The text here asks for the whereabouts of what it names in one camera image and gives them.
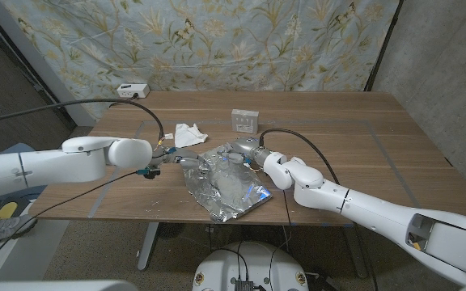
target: wooden table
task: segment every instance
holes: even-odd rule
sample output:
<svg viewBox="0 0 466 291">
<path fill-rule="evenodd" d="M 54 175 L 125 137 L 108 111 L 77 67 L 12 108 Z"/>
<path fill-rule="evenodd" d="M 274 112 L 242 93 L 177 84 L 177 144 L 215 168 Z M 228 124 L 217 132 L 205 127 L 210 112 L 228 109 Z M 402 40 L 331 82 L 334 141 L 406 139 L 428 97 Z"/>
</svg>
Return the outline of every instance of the wooden table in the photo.
<svg viewBox="0 0 466 291">
<path fill-rule="evenodd" d="M 466 181 L 443 157 L 408 113 L 386 93 L 294 92 L 151 92 L 139 103 L 163 122 L 165 133 L 177 123 L 197 123 L 209 135 L 191 146 L 198 153 L 248 134 L 231 131 L 231 109 L 260 112 L 259 133 L 270 128 L 297 131 L 314 142 L 330 161 L 341 184 L 399 205 L 439 209 L 466 215 Z M 108 110 L 92 136 L 135 137 L 155 143 L 155 122 L 139 108 L 122 105 Z M 165 146 L 173 146 L 166 140 Z M 307 165 L 332 179 L 316 153 L 297 137 L 266 135 L 265 146 Z M 30 213 L 54 205 L 128 171 L 108 168 L 105 179 L 92 183 L 50 185 Z M 282 192 L 260 175 L 273 198 L 230 223 L 281 225 L 287 223 Z M 299 206 L 288 195 L 295 225 L 343 226 L 340 215 Z M 108 187 L 41 214 L 40 218 L 70 220 L 165 221 L 210 223 L 210 216 L 184 184 L 177 164 L 162 165 L 154 180 L 132 175 Z"/>
</svg>

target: crumpled aluminum foil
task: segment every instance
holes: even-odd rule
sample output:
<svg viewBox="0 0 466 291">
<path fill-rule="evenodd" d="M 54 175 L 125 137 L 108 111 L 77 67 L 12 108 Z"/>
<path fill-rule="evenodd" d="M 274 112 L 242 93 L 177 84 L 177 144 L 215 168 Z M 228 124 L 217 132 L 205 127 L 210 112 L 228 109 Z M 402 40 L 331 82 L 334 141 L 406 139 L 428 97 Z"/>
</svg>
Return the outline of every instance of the crumpled aluminum foil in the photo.
<svg viewBox="0 0 466 291">
<path fill-rule="evenodd" d="M 198 169 L 183 169 L 190 194 L 215 222 L 238 218 L 272 197 L 253 171 L 227 157 L 228 148 L 225 144 L 201 154 L 208 164 L 201 162 Z"/>
</svg>

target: metal table leg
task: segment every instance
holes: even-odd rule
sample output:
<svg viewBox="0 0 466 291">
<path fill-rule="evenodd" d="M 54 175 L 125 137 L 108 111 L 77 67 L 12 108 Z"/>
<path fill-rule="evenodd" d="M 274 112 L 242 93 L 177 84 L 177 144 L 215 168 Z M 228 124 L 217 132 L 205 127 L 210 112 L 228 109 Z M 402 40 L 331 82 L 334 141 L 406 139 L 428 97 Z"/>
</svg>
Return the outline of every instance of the metal table leg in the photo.
<svg viewBox="0 0 466 291">
<path fill-rule="evenodd" d="M 366 270 L 366 262 L 362 255 L 361 244 L 357 238 L 355 227 L 343 227 L 343 232 L 345 233 L 346 244 L 348 244 L 357 276 L 361 279 L 367 278 L 368 271 Z"/>
<path fill-rule="evenodd" d="M 146 229 L 142 250 L 139 252 L 138 270 L 145 271 L 150 262 L 150 255 L 154 251 L 155 235 L 158 232 L 159 222 L 150 222 Z"/>
</svg>

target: floral curtain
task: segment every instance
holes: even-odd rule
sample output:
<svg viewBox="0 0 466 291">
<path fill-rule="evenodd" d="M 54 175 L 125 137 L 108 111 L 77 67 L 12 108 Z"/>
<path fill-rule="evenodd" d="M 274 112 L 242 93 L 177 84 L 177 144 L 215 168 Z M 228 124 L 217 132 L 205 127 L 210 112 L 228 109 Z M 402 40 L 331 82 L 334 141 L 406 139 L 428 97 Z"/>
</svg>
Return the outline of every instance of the floral curtain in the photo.
<svg viewBox="0 0 466 291">
<path fill-rule="evenodd" d="M 0 0 L 76 99 L 361 91 L 399 0 Z M 85 108 L 98 119 L 105 106 Z"/>
</svg>

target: small white box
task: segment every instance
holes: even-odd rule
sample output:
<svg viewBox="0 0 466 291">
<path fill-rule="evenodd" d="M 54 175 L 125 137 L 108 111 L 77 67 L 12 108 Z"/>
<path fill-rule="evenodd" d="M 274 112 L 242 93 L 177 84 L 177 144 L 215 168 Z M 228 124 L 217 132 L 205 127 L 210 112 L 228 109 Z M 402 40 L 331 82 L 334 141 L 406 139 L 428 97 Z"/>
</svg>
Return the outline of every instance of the small white box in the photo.
<svg viewBox="0 0 466 291">
<path fill-rule="evenodd" d="M 239 133 L 258 132 L 258 112 L 233 109 L 231 112 L 233 131 Z"/>
<path fill-rule="evenodd" d="M 150 92 L 147 84 L 121 84 L 116 90 L 121 98 L 132 98 L 136 93 L 138 98 L 145 98 Z"/>
</svg>

